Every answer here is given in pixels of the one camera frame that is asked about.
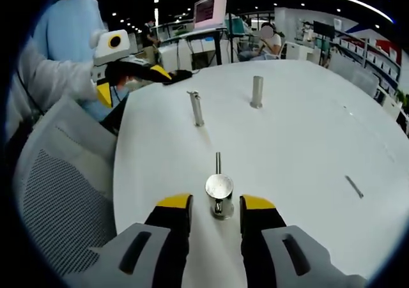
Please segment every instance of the monitor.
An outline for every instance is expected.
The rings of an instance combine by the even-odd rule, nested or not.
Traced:
[[[314,21],[314,33],[334,39],[335,29],[333,26]]]
[[[194,5],[194,29],[224,25],[227,0],[201,0]]]

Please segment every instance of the metal rod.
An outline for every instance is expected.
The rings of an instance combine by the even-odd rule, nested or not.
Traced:
[[[216,153],[216,174],[222,174],[222,160],[220,152]]]
[[[230,63],[233,63],[233,23],[231,21],[231,12],[229,12],[229,41],[230,41]]]
[[[192,102],[192,108],[193,108],[193,115],[194,115],[194,121],[196,126],[203,126],[205,122],[203,121],[203,116],[202,116],[202,108],[200,107],[200,96],[197,91],[187,91],[188,94],[190,95],[190,101]]]
[[[358,193],[359,198],[360,198],[360,199],[363,198],[363,197],[364,197],[364,194],[358,189],[358,187],[357,187],[356,184],[352,181],[352,179],[351,179],[348,175],[345,175],[345,178],[346,178],[347,181],[350,182],[352,188]]]
[[[254,76],[253,77],[253,97],[250,106],[253,108],[261,108],[263,104],[261,99],[263,97],[263,77]]]
[[[214,32],[213,41],[215,43],[216,62],[217,62],[217,65],[220,66],[222,64],[222,52],[220,49],[220,31]]]

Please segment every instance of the person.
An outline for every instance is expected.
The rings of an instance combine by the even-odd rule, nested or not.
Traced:
[[[142,27],[142,46],[143,46],[143,51],[145,52],[146,59],[152,63],[156,63],[155,59],[155,49],[153,45],[159,45],[160,41],[157,40],[153,33],[152,33],[152,27],[155,25],[155,19],[150,19],[147,23],[145,23]]]
[[[96,100],[91,80],[93,63],[51,61],[30,39],[23,48],[11,79],[6,104],[5,162],[12,173],[20,152],[40,116],[63,95],[75,100]],[[119,86],[126,78],[120,79]]]
[[[251,30],[251,18],[250,17],[246,17],[245,15],[242,15],[242,20],[243,23],[250,28]]]
[[[276,59],[275,57],[280,53],[281,50],[281,37],[277,33],[274,24],[265,22],[261,25],[261,30],[263,27],[271,27],[272,36],[271,38],[260,38],[260,44],[258,50],[244,50],[239,53],[238,58],[240,61],[256,61],[256,60],[269,60]]]
[[[59,0],[51,5],[39,19],[33,33],[38,51],[45,58],[54,61],[91,61],[94,49],[89,40],[95,31],[105,29],[98,1]],[[111,88],[114,98],[112,108],[98,101],[81,100],[81,107],[98,122],[102,122],[124,97],[128,89],[121,91]]]

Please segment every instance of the white table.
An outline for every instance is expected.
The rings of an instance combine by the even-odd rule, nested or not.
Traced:
[[[249,105],[253,75],[264,76],[258,110]],[[204,127],[193,125],[188,90],[199,91]],[[235,183],[234,217],[225,222],[212,218],[205,194],[216,151]],[[368,95],[310,62],[207,68],[173,86],[152,84],[130,94],[114,169],[117,232],[182,192],[194,195],[184,287],[247,286],[243,193],[272,201],[344,273],[371,278],[409,219],[409,141]]]

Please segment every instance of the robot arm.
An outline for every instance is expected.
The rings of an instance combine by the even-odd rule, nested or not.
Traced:
[[[297,226],[287,226],[275,206],[240,197],[240,230],[247,285],[277,288],[363,288],[366,280],[331,264],[326,248]]]
[[[129,76],[153,82],[171,82],[171,76],[159,65],[138,59],[131,54],[127,31],[97,31],[90,40],[95,48],[91,78],[97,96],[105,106],[112,107],[111,86],[121,77]]]
[[[97,262],[64,276],[70,287],[181,287],[193,196],[181,193],[158,202],[144,224],[135,223],[98,249]]]

